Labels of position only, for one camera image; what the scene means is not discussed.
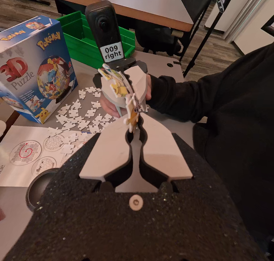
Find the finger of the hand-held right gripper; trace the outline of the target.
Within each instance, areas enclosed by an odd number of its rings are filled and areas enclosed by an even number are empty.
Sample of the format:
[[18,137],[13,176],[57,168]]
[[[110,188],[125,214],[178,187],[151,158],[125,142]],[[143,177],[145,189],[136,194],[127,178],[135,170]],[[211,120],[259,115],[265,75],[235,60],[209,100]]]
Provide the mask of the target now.
[[148,88],[148,82],[146,74],[139,66],[133,66],[124,71],[124,74],[128,76],[128,80],[131,82],[131,87],[138,100],[138,104],[142,107],[146,107],[146,93]]
[[114,84],[113,80],[106,80],[105,78],[101,78],[101,90],[104,96],[109,100],[112,104],[117,107],[126,107],[126,99],[125,97],[116,97],[111,84]]

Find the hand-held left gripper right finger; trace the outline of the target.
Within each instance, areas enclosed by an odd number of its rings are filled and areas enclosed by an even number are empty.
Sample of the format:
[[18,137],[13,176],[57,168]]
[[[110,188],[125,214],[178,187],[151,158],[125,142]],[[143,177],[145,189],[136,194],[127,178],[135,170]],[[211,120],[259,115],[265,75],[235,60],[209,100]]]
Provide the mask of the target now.
[[164,182],[193,178],[174,138],[177,134],[145,113],[139,115],[139,130],[139,172],[145,181],[159,189]]

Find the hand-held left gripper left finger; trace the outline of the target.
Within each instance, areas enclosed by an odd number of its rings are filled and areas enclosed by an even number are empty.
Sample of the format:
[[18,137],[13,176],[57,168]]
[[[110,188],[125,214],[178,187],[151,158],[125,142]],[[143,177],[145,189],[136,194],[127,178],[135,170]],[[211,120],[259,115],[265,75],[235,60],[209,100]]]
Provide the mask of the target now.
[[126,118],[119,118],[108,125],[97,139],[89,154],[79,177],[82,179],[110,182],[118,187],[129,179],[133,172],[133,155],[131,141],[133,134],[129,126],[124,124]]

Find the curved assembled puzzle section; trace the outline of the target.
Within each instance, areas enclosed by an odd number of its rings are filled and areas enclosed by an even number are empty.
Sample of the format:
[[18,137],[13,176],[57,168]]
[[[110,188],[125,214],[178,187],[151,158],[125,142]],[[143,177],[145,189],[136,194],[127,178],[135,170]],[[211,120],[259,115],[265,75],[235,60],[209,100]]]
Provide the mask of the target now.
[[[131,87],[131,82],[128,80],[128,76],[124,74],[124,72],[114,70],[106,63],[104,63],[102,67],[98,69],[98,73],[101,74],[101,78],[105,78],[106,80],[113,80],[114,84],[111,84],[110,86],[112,87],[116,97],[126,98],[127,95],[132,95],[134,93]],[[125,109],[126,107],[116,106],[120,116],[122,116],[121,108]],[[139,110],[141,109],[147,112],[146,107],[139,105]]]

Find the pink and orange puzzle piece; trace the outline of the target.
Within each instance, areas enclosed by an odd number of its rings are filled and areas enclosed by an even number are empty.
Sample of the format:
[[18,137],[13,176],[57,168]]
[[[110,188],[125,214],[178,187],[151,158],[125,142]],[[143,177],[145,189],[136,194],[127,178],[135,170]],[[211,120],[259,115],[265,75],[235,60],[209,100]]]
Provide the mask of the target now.
[[126,98],[127,118],[124,119],[124,124],[128,125],[129,132],[133,133],[139,119],[139,105],[136,94],[127,95]]

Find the pile of white puzzle pieces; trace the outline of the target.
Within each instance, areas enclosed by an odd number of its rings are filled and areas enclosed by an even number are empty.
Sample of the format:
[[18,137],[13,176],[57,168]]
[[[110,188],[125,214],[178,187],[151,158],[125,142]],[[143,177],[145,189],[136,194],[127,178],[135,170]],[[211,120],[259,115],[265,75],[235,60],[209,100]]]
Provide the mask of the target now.
[[101,89],[89,87],[86,90],[79,91],[79,98],[73,102],[73,105],[65,105],[56,115],[56,122],[62,125],[62,128],[49,128],[49,136],[44,141],[44,148],[49,152],[60,151],[65,155],[71,155],[82,147],[96,133],[101,132],[105,127],[111,124],[111,119],[115,121],[117,118],[106,114],[105,116],[98,114],[96,111],[101,108],[98,101],[91,101],[91,108],[88,109],[83,116],[79,110],[82,109],[81,100],[85,99],[87,93],[95,98],[101,96]]

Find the person's right forearm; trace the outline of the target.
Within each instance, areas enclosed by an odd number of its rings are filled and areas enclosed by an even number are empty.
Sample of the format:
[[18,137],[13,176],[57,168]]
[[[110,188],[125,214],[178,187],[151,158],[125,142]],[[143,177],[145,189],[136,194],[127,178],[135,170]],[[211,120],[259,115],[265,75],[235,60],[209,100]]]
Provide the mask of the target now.
[[217,75],[180,83],[169,76],[147,75],[147,80],[146,103],[154,110],[183,122],[209,119],[220,84]]

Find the black round puzzle stand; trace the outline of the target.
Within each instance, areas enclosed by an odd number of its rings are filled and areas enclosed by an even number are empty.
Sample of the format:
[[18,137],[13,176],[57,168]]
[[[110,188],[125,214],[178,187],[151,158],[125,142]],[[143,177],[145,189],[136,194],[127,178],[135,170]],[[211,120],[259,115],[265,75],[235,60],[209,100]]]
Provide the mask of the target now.
[[45,191],[48,183],[56,175],[60,168],[51,168],[37,175],[30,183],[26,191],[25,201],[31,212],[38,207],[39,199]]

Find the blue puzzle box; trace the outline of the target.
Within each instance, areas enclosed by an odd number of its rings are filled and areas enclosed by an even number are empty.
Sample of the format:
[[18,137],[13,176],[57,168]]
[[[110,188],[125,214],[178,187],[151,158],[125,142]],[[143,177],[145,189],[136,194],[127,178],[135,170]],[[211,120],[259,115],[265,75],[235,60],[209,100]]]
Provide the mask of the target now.
[[78,82],[61,23],[40,15],[0,33],[0,96],[44,124]]

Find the person's right hand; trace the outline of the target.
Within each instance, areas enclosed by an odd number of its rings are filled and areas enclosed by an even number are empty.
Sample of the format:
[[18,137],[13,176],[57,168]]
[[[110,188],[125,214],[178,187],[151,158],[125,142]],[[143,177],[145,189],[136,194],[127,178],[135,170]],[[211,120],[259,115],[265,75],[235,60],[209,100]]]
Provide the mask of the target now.
[[[150,74],[146,74],[146,80],[147,80],[147,92],[146,92],[146,101],[149,101],[151,99],[151,92],[152,92],[152,81],[151,81],[151,76]],[[112,104],[105,96],[103,93],[101,93],[100,97],[100,104],[104,111],[116,118],[120,118],[121,116],[119,115],[118,110],[116,109],[115,105]]]

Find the green plastic bin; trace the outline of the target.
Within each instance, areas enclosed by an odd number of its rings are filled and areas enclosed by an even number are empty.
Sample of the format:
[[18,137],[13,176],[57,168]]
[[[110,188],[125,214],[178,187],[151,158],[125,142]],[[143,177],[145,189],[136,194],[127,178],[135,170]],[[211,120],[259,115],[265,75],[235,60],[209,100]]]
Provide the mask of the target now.
[[115,9],[102,1],[57,19],[71,58],[95,69],[129,58],[135,51],[135,33],[118,26]]

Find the black office chair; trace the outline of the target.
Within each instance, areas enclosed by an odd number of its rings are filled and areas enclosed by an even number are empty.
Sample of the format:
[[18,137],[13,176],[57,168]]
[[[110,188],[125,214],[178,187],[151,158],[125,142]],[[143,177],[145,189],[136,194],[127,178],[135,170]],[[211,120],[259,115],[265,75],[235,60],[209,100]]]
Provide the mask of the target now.
[[169,56],[180,56],[180,61],[182,60],[212,0],[181,1],[196,27],[187,32],[137,20],[135,36],[139,45],[143,47],[143,52],[166,52]]

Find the person's black sweatshirt torso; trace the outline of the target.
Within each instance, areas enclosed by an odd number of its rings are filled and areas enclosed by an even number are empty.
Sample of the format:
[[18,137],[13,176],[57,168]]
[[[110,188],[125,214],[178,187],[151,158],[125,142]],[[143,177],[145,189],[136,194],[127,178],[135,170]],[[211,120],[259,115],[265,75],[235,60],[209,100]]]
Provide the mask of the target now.
[[200,78],[194,146],[221,177],[249,233],[273,260],[273,43]]

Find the printed instruction sheet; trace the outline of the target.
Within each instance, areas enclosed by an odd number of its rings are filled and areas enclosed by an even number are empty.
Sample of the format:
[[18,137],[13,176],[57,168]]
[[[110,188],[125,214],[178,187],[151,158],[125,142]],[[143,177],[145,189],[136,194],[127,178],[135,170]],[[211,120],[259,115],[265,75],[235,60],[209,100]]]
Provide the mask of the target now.
[[12,126],[0,145],[0,186],[28,187],[40,173],[60,168],[95,134],[49,128]]

